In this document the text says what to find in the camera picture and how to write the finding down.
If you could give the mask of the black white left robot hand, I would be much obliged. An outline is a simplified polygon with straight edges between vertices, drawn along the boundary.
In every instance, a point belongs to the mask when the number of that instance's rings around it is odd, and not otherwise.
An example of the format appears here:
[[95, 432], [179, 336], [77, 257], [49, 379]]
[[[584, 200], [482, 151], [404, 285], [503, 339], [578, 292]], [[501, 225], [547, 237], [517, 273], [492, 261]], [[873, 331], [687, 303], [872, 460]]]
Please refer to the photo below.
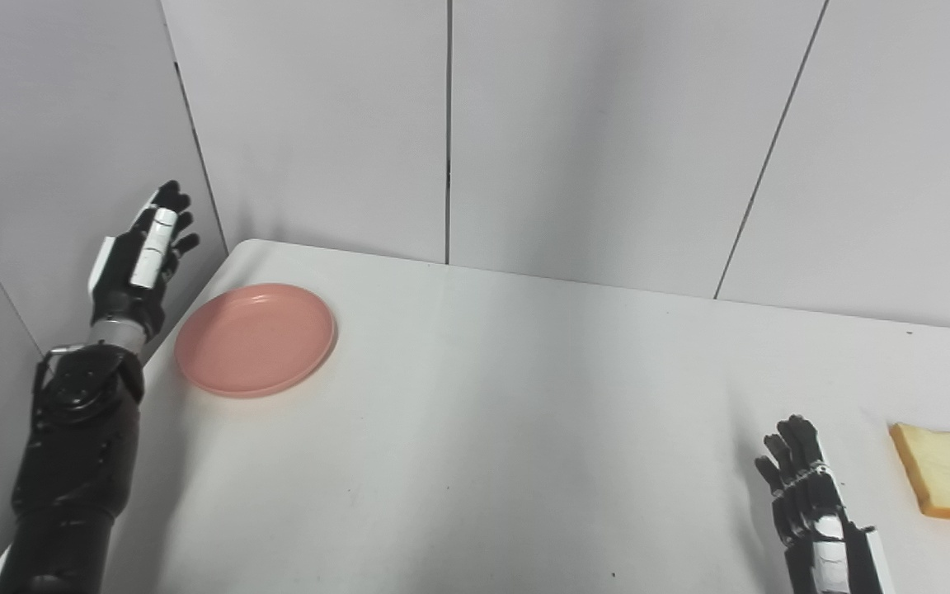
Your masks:
[[142, 333], [140, 346], [161, 333], [167, 287], [182, 257], [200, 244], [188, 230], [195, 222], [190, 205], [181, 184], [166, 181], [123, 233], [103, 240], [87, 283], [91, 327], [127, 323]]

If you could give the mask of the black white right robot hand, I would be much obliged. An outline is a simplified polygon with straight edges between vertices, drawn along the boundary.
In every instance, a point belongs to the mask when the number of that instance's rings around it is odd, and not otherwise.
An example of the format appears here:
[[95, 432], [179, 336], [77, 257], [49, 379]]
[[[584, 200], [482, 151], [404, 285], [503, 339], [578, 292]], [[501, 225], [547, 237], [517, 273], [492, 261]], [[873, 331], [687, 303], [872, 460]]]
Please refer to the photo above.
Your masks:
[[769, 485], [792, 591], [893, 593], [881, 534], [849, 515], [815, 426], [792, 414], [763, 444], [755, 469]]

